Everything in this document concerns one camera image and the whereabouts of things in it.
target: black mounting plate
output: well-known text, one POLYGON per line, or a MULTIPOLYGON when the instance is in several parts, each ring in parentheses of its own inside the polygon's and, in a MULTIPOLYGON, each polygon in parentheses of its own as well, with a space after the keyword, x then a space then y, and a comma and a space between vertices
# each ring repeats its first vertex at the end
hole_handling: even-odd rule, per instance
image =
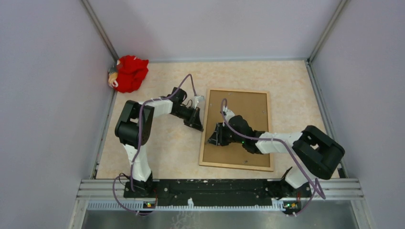
POLYGON ((125 198, 155 198, 159 206, 186 206, 192 198, 195 206, 269 206, 272 198, 310 197, 308 183, 292 189, 283 180, 267 179, 159 179, 153 180, 152 192, 140 196, 125 184, 125 198))

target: red cloth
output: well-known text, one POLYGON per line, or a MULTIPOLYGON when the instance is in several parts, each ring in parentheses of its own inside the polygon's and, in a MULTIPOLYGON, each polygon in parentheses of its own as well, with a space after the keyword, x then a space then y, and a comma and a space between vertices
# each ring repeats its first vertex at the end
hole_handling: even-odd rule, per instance
POLYGON ((123 56, 119 61, 116 79, 118 86, 114 88, 121 93, 138 90, 148 73, 149 60, 141 60, 136 56, 123 56))

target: beige floor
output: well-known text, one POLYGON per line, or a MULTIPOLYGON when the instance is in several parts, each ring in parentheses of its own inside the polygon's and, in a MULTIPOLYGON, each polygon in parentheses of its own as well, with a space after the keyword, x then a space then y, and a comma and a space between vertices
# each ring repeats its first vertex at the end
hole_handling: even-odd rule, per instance
MULTIPOLYGON (((127 100, 145 101, 170 94, 188 74, 197 94, 207 88, 254 89, 270 92, 273 131, 295 132, 307 125, 324 130, 320 111, 303 61, 152 63, 141 88, 117 94, 97 178, 129 175, 127 154, 114 128, 127 100)), ((192 96, 191 82, 182 89, 192 96)), ((148 141, 148 162, 154 178, 279 178, 294 165, 287 154, 275 154, 275 171, 259 172, 198 165, 201 132, 188 128, 172 115, 153 120, 148 141)))

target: wooden frame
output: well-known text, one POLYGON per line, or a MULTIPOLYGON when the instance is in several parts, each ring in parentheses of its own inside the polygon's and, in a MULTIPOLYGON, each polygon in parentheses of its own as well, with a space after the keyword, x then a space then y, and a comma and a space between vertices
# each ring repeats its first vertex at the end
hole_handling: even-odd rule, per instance
POLYGON ((269 92, 266 92, 266 91, 254 91, 254 90, 241 90, 241 89, 223 89, 223 88, 211 88, 211 89, 208 89, 207 90, 207 95, 206 95, 206 98, 205 98, 205 112, 204 112, 204 124, 203 124, 204 131, 202 133, 202 139, 201 139, 199 165, 201 165, 201 166, 211 166, 211 167, 225 167, 225 168, 237 168, 237 169, 249 169, 249 170, 259 170, 259 171, 273 172, 274 171, 274 155, 273 154, 265 155, 265 156, 268 156, 268 159, 269 159, 269 166, 267 166, 267 167, 250 166, 250 165, 236 165, 236 164, 227 164, 227 163, 215 163, 215 162, 207 162, 207 161, 203 160, 204 159, 204 148, 205 148, 205 142, 206 142, 205 135, 206 135, 207 123, 208 123, 208 110, 209 110, 209 107, 210 107, 211 91, 226 91, 226 92, 229 92, 230 94, 232 92, 246 92, 246 93, 266 94, 266 113, 267 113, 268 130, 263 130, 263 131, 271 132, 270 93, 269 92))

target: cable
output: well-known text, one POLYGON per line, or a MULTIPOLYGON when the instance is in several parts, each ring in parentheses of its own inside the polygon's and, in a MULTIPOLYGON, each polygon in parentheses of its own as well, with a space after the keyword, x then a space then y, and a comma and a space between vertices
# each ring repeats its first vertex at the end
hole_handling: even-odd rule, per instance
MULTIPOLYGON (((197 93, 195 92, 194 81, 192 80, 192 75, 191 75, 191 74, 188 74, 188 75, 182 80, 182 82, 179 84, 179 86, 177 87, 177 89, 176 89, 171 95, 169 95, 169 96, 167 96, 167 97, 164 97, 164 98, 149 99, 149 100, 147 100, 147 101, 144 101, 143 104, 142 104, 142 106, 140 107, 140 110, 139 110, 139 119, 138 119, 138 124, 139 124, 138 147, 137 147, 137 152, 136 152, 134 158, 133 158, 132 161, 131 161, 131 169, 130 169, 130 172, 131 172, 131 173, 130 173, 130 175, 129 175, 129 180, 130 180, 130 182, 131 182, 131 190, 132 190, 133 192, 135 192, 135 189, 134 189, 134 181, 133 181, 133 179, 132 179, 132 171, 133 171, 133 169, 134 169, 134 162, 135 162, 135 159, 137 158, 137 156, 138 156, 138 154, 139 154, 139 152, 140 152, 140 148, 141 148, 141 146, 142 146, 142 126, 143 126, 143 117, 144 117, 143 108, 144 108, 144 106, 145 106, 147 103, 154 102, 155 100, 168 100, 168 99, 171 99, 171 98, 180 90, 181 86, 183 85, 183 83, 186 81, 186 79, 187 79, 188 77, 190 77, 190 79, 191 79, 192 90, 193 90, 193 92, 194 92, 194 96, 197 96, 197 93)), ((123 209, 125 209, 125 210, 127 210, 127 211, 129 211, 129 212, 133 212, 133 213, 136 213, 136 214, 139 214, 139 215, 148 215, 148 214, 150 214, 150 213, 140 213, 139 211, 131 210, 131 209, 125 207, 123 204, 121 204, 121 203, 119 202, 119 200, 118 200, 118 198, 117 198, 117 195, 115 194, 115 182, 116 182, 117 179, 120 179, 121 177, 125 177, 125 176, 118 175, 118 177, 116 177, 116 178, 114 179, 114 181, 113 181, 113 195, 114 195, 115 201, 116 201, 123 209)))
POLYGON ((288 153, 290 154, 290 156, 292 157, 293 161, 295 162, 295 164, 297 165, 298 169, 300 169, 301 173, 304 175, 304 177, 308 180, 309 184, 312 186, 312 188, 314 189, 314 192, 312 193, 312 197, 309 199, 308 203, 305 205, 305 207, 303 209, 301 209, 298 213, 296 213, 296 215, 298 215, 299 213, 301 213, 306 207, 307 205, 311 202, 312 198, 315 196, 315 192, 319 194, 319 196, 322 199, 326 199, 325 194, 323 193, 322 187, 319 184, 319 181, 317 178, 315 178, 315 183, 312 182, 312 180, 310 179, 310 177, 308 176, 308 174, 305 172, 304 168, 299 164, 299 161, 297 160, 297 158, 294 156, 294 154, 292 153, 290 147, 281 139, 278 138, 258 138, 258 137, 249 137, 247 135, 241 134, 239 132, 237 132, 235 129, 233 129, 231 127, 231 125, 229 125, 228 121, 225 119, 225 115, 223 112, 223 107, 224 107, 224 102, 225 102, 225 107, 228 107, 228 100, 226 98, 224 98, 221 101, 221 115, 222 115, 222 119, 224 120, 224 123, 226 124, 226 126, 232 130, 232 132, 234 132, 235 134, 250 139, 250 140, 264 140, 264 141, 276 141, 276 142, 280 142, 281 144, 284 145, 284 147, 287 149, 288 153))
POLYGON ((192 100, 191 100, 191 99, 189 99, 189 100, 187 101, 187 103, 186 103, 185 106, 188 106, 189 102, 191 102, 191 106, 192 106, 192 100))
MULTIPOLYGON (((120 173, 119 176, 125 176, 127 179, 129 179, 129 176, 125 175, 125 173, 120 173)), ((124 184, 121 182, 121 178, 120 178, 120 177, 118 178, 118 181, 119 181, 122 185, 124 185, 124 184)))
POLYGON ((141 213, 140 211, 131 210, 131 209, 125 207, 123 204, 121 204, 121 202, 119 202, 119 200, 118 200, 118 198, 117 198, 117 195, 115 194, 115 182, 117 181, 117 179, 120 179, 121 177, 125 177, 125 176, 121 176, 121 175, 120 175, 120 176, 116 177, 116 178, 114 179, 114 181, 113 181, 113 195, 114 195, 114 199, 115 199, 115 201, 118 203, 118 205, 120 205, 123 209, 125 209, 125 210, 127 210, 127 211, 129 211, 129 212, 132 212, 132 213, 135 213, 135 214, 141 215, 141 216, 147 216, 147 215, 149 215, 150 213, 152 213, 152 211, 151 211, 150 213, 141 213))

